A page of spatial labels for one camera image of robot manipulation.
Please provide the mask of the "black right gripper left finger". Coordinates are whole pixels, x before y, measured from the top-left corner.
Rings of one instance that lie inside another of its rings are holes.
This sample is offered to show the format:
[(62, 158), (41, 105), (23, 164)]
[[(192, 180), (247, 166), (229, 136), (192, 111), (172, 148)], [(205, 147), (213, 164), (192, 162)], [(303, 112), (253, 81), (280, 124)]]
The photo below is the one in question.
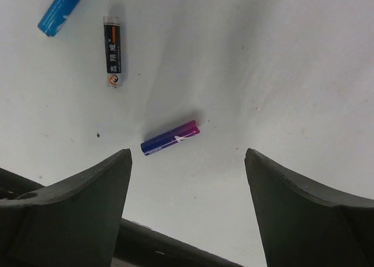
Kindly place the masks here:
[(132, 158), (120, 150), (43, 186), (1, 171), (2, 266), (110, 266)]

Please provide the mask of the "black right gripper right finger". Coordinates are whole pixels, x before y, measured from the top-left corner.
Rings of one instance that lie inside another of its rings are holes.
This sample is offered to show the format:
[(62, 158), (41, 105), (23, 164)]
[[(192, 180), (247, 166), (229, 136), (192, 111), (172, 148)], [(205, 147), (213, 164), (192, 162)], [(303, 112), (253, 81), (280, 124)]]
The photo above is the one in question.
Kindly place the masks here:
[(373, 200), (248, 149), (245, 170), (268, 266), (373, 266)]

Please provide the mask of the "blue magenta battery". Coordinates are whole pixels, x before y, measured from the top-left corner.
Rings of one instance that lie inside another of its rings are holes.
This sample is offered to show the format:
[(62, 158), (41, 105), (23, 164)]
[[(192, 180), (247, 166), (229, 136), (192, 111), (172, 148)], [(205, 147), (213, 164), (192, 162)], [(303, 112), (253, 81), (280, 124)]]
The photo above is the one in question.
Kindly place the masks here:
[(200, 133), (196, 120), (189, 121), (165, 133), (157, 135), (141, 143), (141, 151), (145, 156), (159, 152), (174, 144), (180, 143)]

